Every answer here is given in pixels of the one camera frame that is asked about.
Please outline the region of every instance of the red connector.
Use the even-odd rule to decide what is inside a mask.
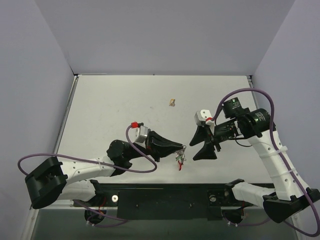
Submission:
[[[144,125],[143,122],[137,123],[136,121],[134,121],[131,123],[131,128],[136,129],[136,128],[140,128],[143,125]]]
[[[131,123],[131,128],[136,129],[139,127],[139,124],[135,121]]]

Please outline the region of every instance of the red wire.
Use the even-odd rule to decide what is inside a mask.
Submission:
[[[182,169],[182,163],[180,161],[178,161],[178,164],[179,164],[179,171],[181,171]]]
[[[99,211],[100,213],[102,213],[102,214],[103,214],[103,212],[100,211],[100,208],[103,207],[103,206],[106,204],[106,201],[107,201],[107,198],[104,197],[103,203],[99,206],[99,210],[98,210],[98,211]]]

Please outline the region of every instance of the small object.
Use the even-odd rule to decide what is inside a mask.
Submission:
[[[174,107],[174,106],[176,105],[176,104],[175,104],[175,101],[176,101],[176,100],[172,98],[172,99],[170,100],[169,106]]]
[[[118,198],[117,195],[113,195],[112,198],[111,198],[112,202],[114,202],[114,203],[118,202],[118,199],[119,198]]]
[[[176,151],[177,156],[175,157],[175,160],[178,163],[178,170],[181,171],[182,165],[184,164],[184,161],[186,161],[186,156],[185,156],[185,151],[186,151],[186,146],[184,145],[183,148],[179,151]]]

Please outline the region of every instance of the white enclosure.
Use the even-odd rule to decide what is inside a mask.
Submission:
[[[216,160],[192,160],[203,146],[189,146],[197,128],[196,111],[209,109],[214,114],[226,94],[248,87],[246,76],[80,75],[58,152],[80,158],[106,155],[113,140],[126,140],[131,122],[144,122],[164,138],[187,145],[182,170],[172,154],[160,160],[155,172],[97,178],[101,183],[228,183],[238,178],[270,183],[256,151],[234,141],[221,144]],[[243,107],[256,108],[250,92],[237,97]],[[169,106],[170,99],[175,99],[174,107]],[[217,122],[225,121],[222,113]],[[135,131],[130,133],[133,139]],[[142,157],[131,163],[136,170],[152,167]]]

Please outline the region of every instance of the black cylinder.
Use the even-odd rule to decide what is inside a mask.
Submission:
[[[237,97],[234,97],[223,103],[222,110],[226,119],[235,118],[237,113],[243,111],[244,109],[241,106],[241,103]]]

